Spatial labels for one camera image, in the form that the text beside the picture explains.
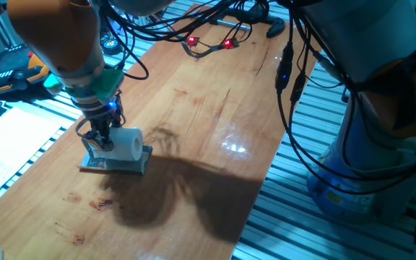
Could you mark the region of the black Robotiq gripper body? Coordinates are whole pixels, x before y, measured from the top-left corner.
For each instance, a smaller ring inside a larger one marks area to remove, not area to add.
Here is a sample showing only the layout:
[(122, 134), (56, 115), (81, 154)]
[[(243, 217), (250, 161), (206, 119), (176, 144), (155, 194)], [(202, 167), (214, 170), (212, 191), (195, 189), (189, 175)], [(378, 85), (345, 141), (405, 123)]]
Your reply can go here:
[(99, 121), (105, 122), (107, 126), (112, 125), (114, 115), (123, 115), (123, 106), (120, 100), (108, 101), (105, 105), (96, 102), (93, 104), (81, 104), (81, 111), (84, 119), (81, 120), (81, 126), (86, 122)]

